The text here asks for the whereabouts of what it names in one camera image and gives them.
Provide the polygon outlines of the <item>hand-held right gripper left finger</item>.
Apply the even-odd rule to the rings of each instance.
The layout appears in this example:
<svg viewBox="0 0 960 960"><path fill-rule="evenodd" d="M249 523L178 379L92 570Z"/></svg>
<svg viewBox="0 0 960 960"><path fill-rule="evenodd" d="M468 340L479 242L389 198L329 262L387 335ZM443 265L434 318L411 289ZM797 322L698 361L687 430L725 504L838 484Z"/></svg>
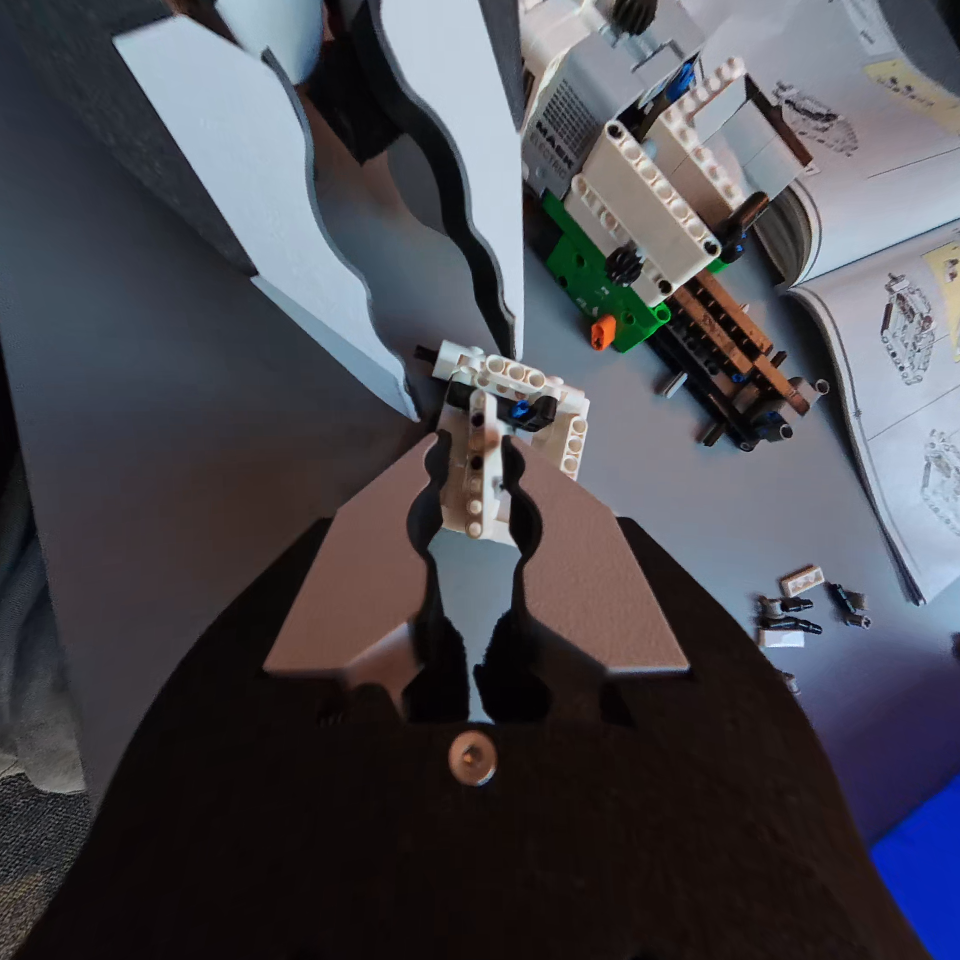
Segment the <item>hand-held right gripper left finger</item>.
<svg viewBox="0 0 960 960"><path fill-rule="evenodd" d="M429 433L336 511L263 662L281 679L377 685L393 702L424 669L416 623L436 575L451 437Z"/></svg>

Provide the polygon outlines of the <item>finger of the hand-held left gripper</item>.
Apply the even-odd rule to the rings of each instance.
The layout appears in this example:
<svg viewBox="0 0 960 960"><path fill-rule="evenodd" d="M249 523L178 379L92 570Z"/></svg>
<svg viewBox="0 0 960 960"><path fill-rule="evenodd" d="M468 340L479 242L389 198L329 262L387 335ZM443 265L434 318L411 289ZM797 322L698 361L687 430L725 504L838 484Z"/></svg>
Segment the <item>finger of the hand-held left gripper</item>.
<svg viewBox="0 0 960 960"><path fill-rule="evenodd" d="M425 156L498 352L521 359L519 3L351 2L351 39L378 106Z"/></svg>
<svg viewBox="0 0 960 960"><path fill-rule="evenodd" d="M112 42L251 261L252 284L381 402L418 422L369 286L323 221L312 131L275 51L187 15Z"/></svg>

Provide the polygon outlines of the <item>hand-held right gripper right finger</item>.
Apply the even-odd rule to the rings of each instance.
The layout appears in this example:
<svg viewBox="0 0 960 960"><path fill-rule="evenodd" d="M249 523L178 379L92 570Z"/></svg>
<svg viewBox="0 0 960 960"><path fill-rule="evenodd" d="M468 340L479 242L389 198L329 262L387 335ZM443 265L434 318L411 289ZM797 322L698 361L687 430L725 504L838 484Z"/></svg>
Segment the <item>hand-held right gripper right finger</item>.
<svg viewBox="0 0 960 960"><path fill-rule="evenodd" d="M684 674L690 662L613 510L507 439L510 534L520 551L513 606L524 624L613 675Z"/></svg>

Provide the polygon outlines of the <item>lego truck model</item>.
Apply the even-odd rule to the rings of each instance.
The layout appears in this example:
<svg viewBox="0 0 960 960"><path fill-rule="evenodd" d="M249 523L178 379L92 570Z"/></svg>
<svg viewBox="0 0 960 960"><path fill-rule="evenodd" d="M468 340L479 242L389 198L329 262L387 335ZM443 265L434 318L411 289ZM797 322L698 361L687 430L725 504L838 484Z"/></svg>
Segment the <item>lego truck model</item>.
<svg viewBox="0 0 960 960"><path fill-rule="evenodd" d="M702 65L683 2L518 3L521 159L531 241L597 353L646 344L751 452L791 439L829 390L722 286L748 235L812 157L742 58Z"/></svg>

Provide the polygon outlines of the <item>white lego subassembly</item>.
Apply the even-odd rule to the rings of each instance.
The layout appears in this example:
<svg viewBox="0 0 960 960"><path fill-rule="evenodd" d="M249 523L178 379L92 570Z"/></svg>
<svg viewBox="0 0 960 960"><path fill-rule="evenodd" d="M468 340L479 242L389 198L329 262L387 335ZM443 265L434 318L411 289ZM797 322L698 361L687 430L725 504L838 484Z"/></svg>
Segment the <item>white lego subassembly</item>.
<svg viewBox="0 0 960 960"><path fill-rule="evenodd" d="M578 479L590 410L582 390L521 361L448 340L437 349L417 345L414 358L446 385L437 426L451 435L451 454L460 465L471 430L471 396L480 390L494 398L506 435L516 436L565 476Z"/></svg>

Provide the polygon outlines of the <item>scattered small lego pieces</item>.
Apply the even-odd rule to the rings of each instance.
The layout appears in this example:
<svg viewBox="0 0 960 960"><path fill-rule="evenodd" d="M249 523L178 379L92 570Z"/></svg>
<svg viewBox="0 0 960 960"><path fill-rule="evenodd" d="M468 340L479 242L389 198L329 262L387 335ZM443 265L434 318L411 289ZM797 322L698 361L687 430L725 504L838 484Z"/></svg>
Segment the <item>scattered small lego pieces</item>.
<svg viewBox="0 0 960 960"><path fill-rule="evenodd" d="M869 631L874 623L867 596L826 576L811 564L781 577L777 593L754 599L754 642L760 651L801 651L834 627Z"/></svg>

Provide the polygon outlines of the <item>lego instruction booklet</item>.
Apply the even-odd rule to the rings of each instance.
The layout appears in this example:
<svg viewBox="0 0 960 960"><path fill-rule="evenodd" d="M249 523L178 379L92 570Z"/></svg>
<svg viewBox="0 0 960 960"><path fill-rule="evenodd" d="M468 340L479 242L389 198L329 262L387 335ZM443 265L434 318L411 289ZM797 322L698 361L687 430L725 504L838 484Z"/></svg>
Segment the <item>lego instruction booklet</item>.
<svg viewBox="0 0 960 960"><path fill-rule="evenodd" d="M756 233L833 356L911 599L958 582L958 47L933 2L684 2L812 163Z"/></svg>

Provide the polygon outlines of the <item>blue plastic bin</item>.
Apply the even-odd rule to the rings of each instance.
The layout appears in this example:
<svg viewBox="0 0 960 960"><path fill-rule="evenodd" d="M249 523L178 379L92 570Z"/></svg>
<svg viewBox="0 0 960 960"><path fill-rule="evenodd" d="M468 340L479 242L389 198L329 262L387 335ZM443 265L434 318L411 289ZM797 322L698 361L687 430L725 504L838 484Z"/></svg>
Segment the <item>blue plastic bin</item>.
<svg viewBox="0 0 960 960"><path fill-rule="evenodd" d="M959 776L871 847L873 863L924 946L959 957Z"/></svg>

